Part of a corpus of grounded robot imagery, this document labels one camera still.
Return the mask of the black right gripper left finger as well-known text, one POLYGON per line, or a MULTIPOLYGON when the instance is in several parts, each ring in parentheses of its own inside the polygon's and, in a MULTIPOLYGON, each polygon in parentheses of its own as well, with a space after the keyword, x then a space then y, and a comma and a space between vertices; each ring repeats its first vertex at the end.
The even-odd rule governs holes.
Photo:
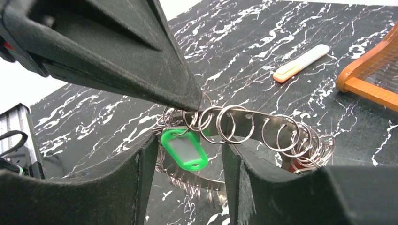
POLYGON ((142 225, 158 139, 151 135, 115 156, 64 179, 0 172, 3 225, 142 225))

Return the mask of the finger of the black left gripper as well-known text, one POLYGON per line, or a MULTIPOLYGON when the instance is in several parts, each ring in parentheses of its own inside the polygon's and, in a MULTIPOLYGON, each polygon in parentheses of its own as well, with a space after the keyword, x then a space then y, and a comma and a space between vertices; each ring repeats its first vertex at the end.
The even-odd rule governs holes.
POLYGON ((3 0, 0 56, 42 77, 197 111, 202 90, 158 0, 3 0))

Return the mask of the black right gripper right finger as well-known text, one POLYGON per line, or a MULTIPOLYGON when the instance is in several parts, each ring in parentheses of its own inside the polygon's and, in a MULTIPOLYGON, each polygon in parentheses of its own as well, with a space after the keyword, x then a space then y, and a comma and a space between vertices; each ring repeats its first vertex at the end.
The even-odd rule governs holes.
POLYGON ((398 169, 326 166, 296 175, 241 144, 222 145, 233 225, 395 225, 398 169))

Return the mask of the green headed key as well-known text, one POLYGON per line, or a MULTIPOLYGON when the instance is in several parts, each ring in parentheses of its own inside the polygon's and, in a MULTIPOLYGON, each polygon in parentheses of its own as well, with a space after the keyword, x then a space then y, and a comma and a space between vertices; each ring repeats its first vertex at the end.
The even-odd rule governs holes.
POLYGON ((167 128, 161 134, 161 144, 177 165, 187 171, 199 171, 208 164, 200 138, 187 128, 167 128))

